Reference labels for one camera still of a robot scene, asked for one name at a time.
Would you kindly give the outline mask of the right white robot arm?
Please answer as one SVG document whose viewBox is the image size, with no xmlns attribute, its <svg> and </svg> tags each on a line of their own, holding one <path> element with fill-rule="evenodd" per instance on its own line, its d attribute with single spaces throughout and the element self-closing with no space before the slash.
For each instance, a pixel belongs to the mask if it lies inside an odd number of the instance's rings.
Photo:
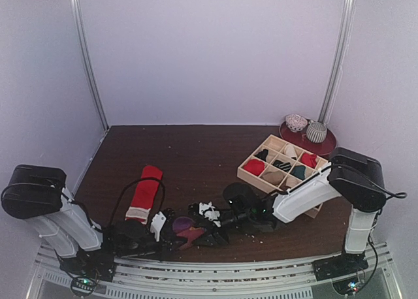
<svg viewBox="0 0 418 299">
<path fill-rule="evenodd" d="M 227 231 L 239 227 L 250 232 L 274 231 L 299 215 L 331 199 L 343 197 L 351 204 L 344 252 L 335 259 L 339 273 L 348 274 L 360 263 L 378 213 L 387 201 L 379 161 L 345 148 L 336 148 L 330 160 L 304 181 L 258 196 L 245 183 L 232 183 L 223 191 L 229 205 L 219 210 L 211 204 L 192 204 L 189 214 L 204 229 L 193 245 L 227 245 Z"/>
</svg>

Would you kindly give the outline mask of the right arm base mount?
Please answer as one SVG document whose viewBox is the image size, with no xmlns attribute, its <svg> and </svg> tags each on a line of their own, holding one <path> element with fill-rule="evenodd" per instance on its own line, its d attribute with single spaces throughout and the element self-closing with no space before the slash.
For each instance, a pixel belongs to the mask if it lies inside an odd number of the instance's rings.
<svg viewBox="0 0 418 299">
<path fill-rule="evenodd" d="M 364 253 L 357 255 L 342 253 L 335 257 L 315 260 L 312 266 L 316 280 L 322 281 L 365 270 L 368 268 L 368 261 Z"/>
</svg>

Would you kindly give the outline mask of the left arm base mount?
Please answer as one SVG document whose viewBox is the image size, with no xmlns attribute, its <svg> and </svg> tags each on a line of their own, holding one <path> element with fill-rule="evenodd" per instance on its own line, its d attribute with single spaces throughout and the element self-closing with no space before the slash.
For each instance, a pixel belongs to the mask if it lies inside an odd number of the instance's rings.
<svg viewBox="0 0 418 299">
<path fill-rule="evenodd" d="M 59 268 L 68 273 L 71 277 L 88 277 L 93 280 L 111 282 L 113 280 L 116 263 L 113 259 L 106 257 L 86 257 L 81 258 L 57 258 Z"/>
</svg>

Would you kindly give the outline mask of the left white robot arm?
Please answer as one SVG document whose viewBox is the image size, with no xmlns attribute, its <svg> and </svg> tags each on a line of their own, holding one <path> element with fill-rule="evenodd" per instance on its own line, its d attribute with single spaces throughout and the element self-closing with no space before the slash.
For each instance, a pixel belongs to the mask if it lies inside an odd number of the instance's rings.
<svg viewBox="0 0 418 299">
<path fill-rule="evenodd" d="M 31 224 L 59 257 L 79 275 L 88 275 L 94 262 L 87 255 L 102 251 L 115 257 L 141 257 L 177 250 L 187 238 L 170 225 L 170 211 L 151 215 L 158 191 L 164 191 L 160 175 L 144 174 L 131 182 L 135 195 L 123 221 L 102 227 L 89 216 L 86 206 L 74 199 L 60 168 L 18 165 L 1 192 L 1 206 L 11 217 Z"/>
</svg>

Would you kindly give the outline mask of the purple sock with orange cuff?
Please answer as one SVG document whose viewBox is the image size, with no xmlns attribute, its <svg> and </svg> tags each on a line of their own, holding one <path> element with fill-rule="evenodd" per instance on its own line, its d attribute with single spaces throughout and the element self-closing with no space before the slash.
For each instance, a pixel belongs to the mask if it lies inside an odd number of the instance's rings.
<svg viewBox="0 0 418 299">
<path fill-rule="evenodd" d="M 179 247 L 179 250 L 190 248 L 193 245 L 193 242 L 206 232 L 204 228 L 196 227 L 195 221 L 186 216 L 177 217 L 172 223 L 172 230 L 177 237 L 187 239 L 187 241 Z"/>
</svg>

